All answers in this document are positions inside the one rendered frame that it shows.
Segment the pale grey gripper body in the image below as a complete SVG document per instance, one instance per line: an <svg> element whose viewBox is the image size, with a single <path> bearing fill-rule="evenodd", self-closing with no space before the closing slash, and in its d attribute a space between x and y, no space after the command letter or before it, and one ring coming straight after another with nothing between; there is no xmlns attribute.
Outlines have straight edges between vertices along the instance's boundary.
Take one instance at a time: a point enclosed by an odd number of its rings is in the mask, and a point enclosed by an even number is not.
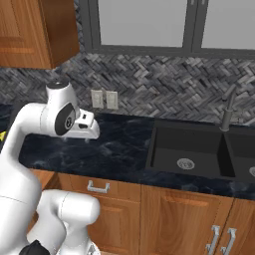
<svg viewBox="0 0 255 255"><path fill-rule="evenodd" d="M75 138L97 139L100 136L100 127L96 120L92 125L75 123L70 130L70 136Z"/></svg>

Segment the wooden drawer front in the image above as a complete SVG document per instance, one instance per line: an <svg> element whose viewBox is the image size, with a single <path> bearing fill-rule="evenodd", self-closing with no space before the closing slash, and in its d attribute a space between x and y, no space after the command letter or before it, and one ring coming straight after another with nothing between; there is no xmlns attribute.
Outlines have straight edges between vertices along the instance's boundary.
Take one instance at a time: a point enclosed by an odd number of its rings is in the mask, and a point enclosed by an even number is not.
<svg viewBox="0 0 255 255"><path fill-rule="evenodd" d="M111 185L108 193L97 193L87 191L88 181L92 180L95 187L104 188L106 183ZM74 191L87 193L90 195L105 196L109 198L116 198L122 200L129 200L132 202L140 202L140 185L135 183L109 180L95 177L86 177L80 175L70 175L70 181Z"/></svg>

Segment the angled wooden cabinet front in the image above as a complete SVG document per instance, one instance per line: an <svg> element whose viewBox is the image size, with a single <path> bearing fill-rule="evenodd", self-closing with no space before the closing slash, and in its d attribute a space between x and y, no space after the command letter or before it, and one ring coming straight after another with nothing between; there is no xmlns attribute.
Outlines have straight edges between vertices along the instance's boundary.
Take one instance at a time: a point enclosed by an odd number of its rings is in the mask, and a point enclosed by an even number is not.
<svg viewBox="0 0 255 255"><path fill-rule="evenodd" d="M31 169L31 171L38 177L42 184L42 190L46 189L62 189L62 184L57 172L41 170L41 169ZM35 211L33 217L29 223L27 233L32 229L38 220L38 213Z"/></svg>

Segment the narrow wooden cupboard door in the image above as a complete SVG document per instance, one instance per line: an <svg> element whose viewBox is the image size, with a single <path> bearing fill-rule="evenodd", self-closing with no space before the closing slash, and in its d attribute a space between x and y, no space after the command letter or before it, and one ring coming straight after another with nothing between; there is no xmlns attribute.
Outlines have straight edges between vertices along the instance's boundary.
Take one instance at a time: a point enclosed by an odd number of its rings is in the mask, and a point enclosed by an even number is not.
<svg viewBox="0 0 255 255"><path fill-rule="evenodd" d="M98 196L101 213L88 227L101 251L116 255L139 254L140 203Z"/></svg>

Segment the black double sink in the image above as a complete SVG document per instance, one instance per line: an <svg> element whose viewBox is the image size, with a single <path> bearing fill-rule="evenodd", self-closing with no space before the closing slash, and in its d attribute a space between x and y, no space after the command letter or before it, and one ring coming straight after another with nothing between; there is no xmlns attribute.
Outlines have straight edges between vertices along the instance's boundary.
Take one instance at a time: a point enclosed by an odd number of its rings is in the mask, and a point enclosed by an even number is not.
<svg viewBox="0 0 255 255"><path fill-rule="evenodd" d="M255 183L255 128L155 121L146 168Z"/></svg>

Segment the grey framed window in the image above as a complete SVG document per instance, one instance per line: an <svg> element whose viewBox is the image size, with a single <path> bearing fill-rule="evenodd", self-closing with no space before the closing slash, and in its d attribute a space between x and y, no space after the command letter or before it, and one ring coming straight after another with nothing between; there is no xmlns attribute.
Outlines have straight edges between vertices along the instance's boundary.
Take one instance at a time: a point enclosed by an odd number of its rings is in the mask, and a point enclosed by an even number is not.
<svg viewBox="0 0 255 255"><path fill-rule="evenodd" d="M255 0L79 0L85 51L255 59Z"/></svg>

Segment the wide wooden cupboard door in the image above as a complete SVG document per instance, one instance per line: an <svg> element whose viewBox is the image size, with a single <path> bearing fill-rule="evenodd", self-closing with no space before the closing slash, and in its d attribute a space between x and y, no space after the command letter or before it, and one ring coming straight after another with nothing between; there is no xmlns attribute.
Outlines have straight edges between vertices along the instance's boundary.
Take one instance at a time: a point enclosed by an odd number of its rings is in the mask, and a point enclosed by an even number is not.
<svg viewBox="0 0 255 255"><path fill-rule="evenodd" d="M215 254L233 199L143 185L140 255L207 255L212 225L220 227Z"/></svg>

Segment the dark grey tap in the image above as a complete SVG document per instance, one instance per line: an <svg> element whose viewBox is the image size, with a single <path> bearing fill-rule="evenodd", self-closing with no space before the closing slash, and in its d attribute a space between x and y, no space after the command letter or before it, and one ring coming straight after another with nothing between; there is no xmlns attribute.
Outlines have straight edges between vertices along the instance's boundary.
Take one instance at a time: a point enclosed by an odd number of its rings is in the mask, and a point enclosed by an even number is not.
<svg viewBox="0 0 255 255"><path fill-rule="evenodd" d="M236 98L237 86L233 84L222 96L222 100L227 102L224 109L222 123L220 129L222 131L229 131L230 121L233 114L233 104Z"/></svg>

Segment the white wall outlet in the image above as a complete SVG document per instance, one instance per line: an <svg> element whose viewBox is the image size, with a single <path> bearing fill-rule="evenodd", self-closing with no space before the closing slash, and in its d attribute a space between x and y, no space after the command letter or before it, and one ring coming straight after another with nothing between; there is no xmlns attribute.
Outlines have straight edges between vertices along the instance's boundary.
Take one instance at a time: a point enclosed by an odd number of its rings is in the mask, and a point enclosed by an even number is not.
<svg viewBox="0 0 255 255"><path fill-rule="evenodd" d="M118 106L118 93L107 91L107 108L110 110L117 110Z"/></svg>
<svg viewBox="0 0 255 255"><path fill-rule="evenodd" d="M102 91L92 90L92 104L94 108L102 109L104 107L104 97Z"/></svg>

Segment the wooden wall cupboard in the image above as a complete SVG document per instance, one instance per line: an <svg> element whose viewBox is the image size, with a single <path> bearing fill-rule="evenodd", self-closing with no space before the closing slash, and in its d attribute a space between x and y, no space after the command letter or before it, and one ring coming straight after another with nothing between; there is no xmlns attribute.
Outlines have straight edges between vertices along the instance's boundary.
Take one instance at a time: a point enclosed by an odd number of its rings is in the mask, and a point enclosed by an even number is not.
<svg viewBox="0 0 255 255"><path fill-rule="evenodd" d="M0 0L0 67L54 69L79 52L74 0Z"/></svg>

